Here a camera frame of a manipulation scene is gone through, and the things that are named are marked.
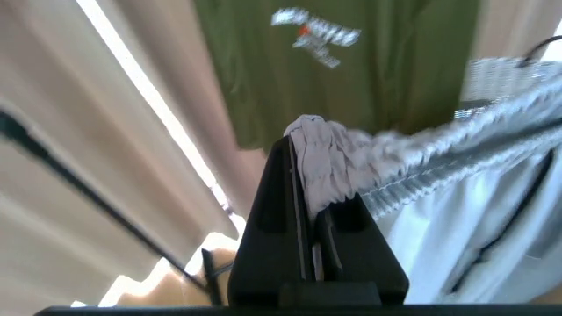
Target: shirt logo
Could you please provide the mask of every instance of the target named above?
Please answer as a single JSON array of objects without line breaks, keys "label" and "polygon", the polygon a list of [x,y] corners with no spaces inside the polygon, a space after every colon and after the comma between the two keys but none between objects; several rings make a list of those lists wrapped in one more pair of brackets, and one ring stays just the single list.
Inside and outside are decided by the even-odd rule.
[{"label": "shirt logo", "polygon": [[317,61],[334,69],[341,62],[329,52],[328,43],[350,47],[359,40],[361,30],[346,28],[312,16],[301,8],[279,9],[271,17],[271,25],[299,25],[293,48],[303,48]]}]

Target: green shirt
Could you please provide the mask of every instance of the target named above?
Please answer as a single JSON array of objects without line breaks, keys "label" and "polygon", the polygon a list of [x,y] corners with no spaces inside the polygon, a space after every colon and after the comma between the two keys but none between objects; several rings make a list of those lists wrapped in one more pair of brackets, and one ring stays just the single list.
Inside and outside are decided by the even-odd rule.
[{"label": "green shirt", "polygon": [[478,0],[196,0],[240,147],[301,114],[367,133],[453,117]]}]

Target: green t-shirt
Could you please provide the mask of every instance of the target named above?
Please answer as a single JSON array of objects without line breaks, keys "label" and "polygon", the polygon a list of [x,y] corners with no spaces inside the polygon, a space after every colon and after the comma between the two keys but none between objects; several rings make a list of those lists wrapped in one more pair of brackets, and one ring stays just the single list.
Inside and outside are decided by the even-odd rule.
[{"label": "green t-shirt", "polygon": [[301,114],[415,133],[457,109],[478,0],[196,0],[240,147]]}]

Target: olive green garment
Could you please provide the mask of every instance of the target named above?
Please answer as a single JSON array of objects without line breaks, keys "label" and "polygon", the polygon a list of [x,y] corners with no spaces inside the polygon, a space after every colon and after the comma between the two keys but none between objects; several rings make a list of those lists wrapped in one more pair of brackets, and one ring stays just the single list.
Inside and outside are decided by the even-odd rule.
[{"label": "olive green garment", "polygon": [[367,133],[453,118],[478,0],[195,0],[240,147],[301,114]]}]

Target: printed graphic on shirt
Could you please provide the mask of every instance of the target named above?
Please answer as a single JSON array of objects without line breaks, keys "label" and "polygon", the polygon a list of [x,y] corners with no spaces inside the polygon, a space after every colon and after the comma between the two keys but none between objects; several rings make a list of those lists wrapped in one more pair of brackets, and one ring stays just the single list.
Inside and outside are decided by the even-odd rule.
[{"label": "printed graphic on shirt", "polygon": [[361,30],[350,29],[311,15],[301,8],[279,9],[271,17],[271,25],[299,25],[293,48],[304,48],[328,68],[336,68],[340,60],[332,56],[327,44],[350,47],[359,40]]}]

